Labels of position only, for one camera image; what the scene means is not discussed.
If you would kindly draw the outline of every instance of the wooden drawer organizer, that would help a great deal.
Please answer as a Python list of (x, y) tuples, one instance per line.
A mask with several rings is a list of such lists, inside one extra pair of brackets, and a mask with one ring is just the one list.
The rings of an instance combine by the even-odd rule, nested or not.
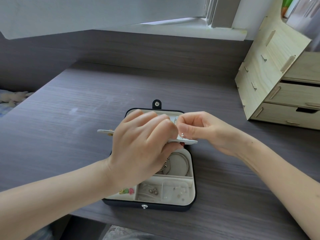
[(235, 78), (247, 119), (320, 130), (320, 53), (274, 0)]

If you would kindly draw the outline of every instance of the right hand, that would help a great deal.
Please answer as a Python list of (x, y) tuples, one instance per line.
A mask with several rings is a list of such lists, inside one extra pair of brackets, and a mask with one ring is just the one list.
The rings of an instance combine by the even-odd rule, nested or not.
[(222, 153), (238, 157), (253, 137), (207, 112), (184, 113), (177, 120), (179, 135), (187, 139), (206, 139)]

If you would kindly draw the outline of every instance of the open jewelry box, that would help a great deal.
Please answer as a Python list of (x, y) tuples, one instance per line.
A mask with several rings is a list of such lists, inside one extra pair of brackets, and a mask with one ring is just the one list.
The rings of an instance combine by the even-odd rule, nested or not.
[[(161, 101), (155, 100), (152, 109), (141, 108), (144, 113), (154, 111), (158, 115), (166, 114), (176, 123), (182, 111), (162, 110)], [(174, 151), (165, 166), (142, 183), (126, 188), (117, 194), (102, 199), (109, 206), (124, 206), (143, 209), (186, 211), (190, 209), (197, 196), (195, 174), (190, 144), (197, 141), (178, 136), (177, 140), (185, 142), (183, 149)]]

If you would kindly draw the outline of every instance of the desk surface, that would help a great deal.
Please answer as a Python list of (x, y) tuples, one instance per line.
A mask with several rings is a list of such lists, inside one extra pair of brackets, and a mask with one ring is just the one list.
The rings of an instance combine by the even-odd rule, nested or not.
[[(0, 191), (106, 158), (130, 108), (207, 111), (320, 181), (320, 131), (246, 121), (234, 80), (76, 63), (0, 119)], [(173, 239), (307, 239), (264, 183), (206, 141), (192, 146), (198, 196), (187, 212), (110, 207), (73, 214)]]

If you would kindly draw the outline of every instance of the white wall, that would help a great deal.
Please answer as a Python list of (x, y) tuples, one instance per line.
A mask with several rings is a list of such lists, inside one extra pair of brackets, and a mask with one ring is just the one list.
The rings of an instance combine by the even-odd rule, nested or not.
[(241, 0), (232, 27), (246, 29), (245, 39), (254, 40), (272, 2), (273, 0)]

